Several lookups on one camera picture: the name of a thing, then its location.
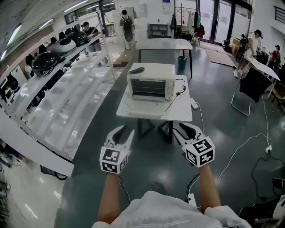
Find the white table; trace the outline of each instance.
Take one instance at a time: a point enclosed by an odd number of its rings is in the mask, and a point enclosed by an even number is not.
[[[172,143],[172,129],[173,122],[191,122],[192,121],[192,110],[190,103],[189,88],[187,84],[187,77],[185,75],[176,75],[176,82],[174,88],[174,94],[182,90],[185,80],[185,92],[180,94],[172,105],[169,107],[171,101],[156,102],[149,100],[134,100],[129,95],[129,88],[126,87],[125,93],[121,99],[121,103],[117,110],[117,116],[130,117],[138,119],[138,138],[144,137],[152,129],[154,125],[148,121],[150,128],[142,133],[142,119],[146,120],[164,120],[165,122],[159,125],[159,130],[163,136]],[[168,125],[168,134],[163,130],[163,126]]]
[[[136,43],[136,49],[138,49],[138,62],[141,62],[142,50],[158,50],[158,49],[173,49],[183,50],[183,56],[185,56],[185,50],[189,50],[189,61],[190,71],[192,77],[192,45],[187,40],[182,39],[170,39],[170,38],[159,38],[159,39],[145,39],[140,40]]]
[[[270,97],[270,94],[272,93],[273,91],[273,88],[275,86],[275,83],[276,83],[276,80],[280,81],[280,78],[276,75],[276,73],[271,69],[269,68],[268,66],[260,63],[259,61],[257,61],[255,58],[249,58],[248,59],[249,62],[254,66],[255,69],[261,71],[261,72],[264,72],[265,74],[273,77],[275,80],[273,82],[273,86],[268,94],[268,97]]]

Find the concrete floor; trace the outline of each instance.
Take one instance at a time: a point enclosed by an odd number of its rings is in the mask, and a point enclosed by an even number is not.
[[[173,50],[143,51],[142,62],[174,63],[182,53]],[[250,117],[239,113],[230,106],[230,101],[238,79],[233,76],[233,68],[211,63],[204,49],[195,47],[192,51],[193,78],[189,82],[190,96],[200,103],[205,134],[216,147],[216,159],[211,163],[214,177],[217,178],[227,166],[229,159],[238,146],[250,136],[262,132],[266,134],[266,120],[262,100],[253,103]],[[126,74],[121,74],[112,90],[105,98],[73,160],[73,176],[66,180],[57,211],[56,228],[90,228],[97,219],[106,174],[100,170],[100,148],[107,134],[114,128],[127,124],[128,132],[136,129],[137,122],[131,118],[116,116],[118,105],[126,87]],[[189,77],[189,63],[185,75]],[[244,94],[238,94],[236,105],[245,106],[248,102]],[[269,122],[269,136],[272,139],[272,155],[285,160],[285,118],[278,108],[265,100]],[[192,124],[202,127],[199,110],[194,110]],[[266,158],[266,138],[251,139],[238,150],[229,168],[217,183],[221,202],[230,206],[236,213],[241,208],[260,202],[256,197],[251,171],[256,160]],[[131,146],[131,156],[121,177],[130,198],[140,198],[146,191],[154,190],[165,195],[185,199],[190,180],[198,173],[182,156],[176,140],[165,143],[157,130],[147,137],[137,140]],[[255,171],[260,196],[273,196],[271,178],[284,177],[281,162],[269,160],[260,162]],[[191,191],[200,205],[199,181]],[[126,208],[125,194],[120,189],[122,210]]]

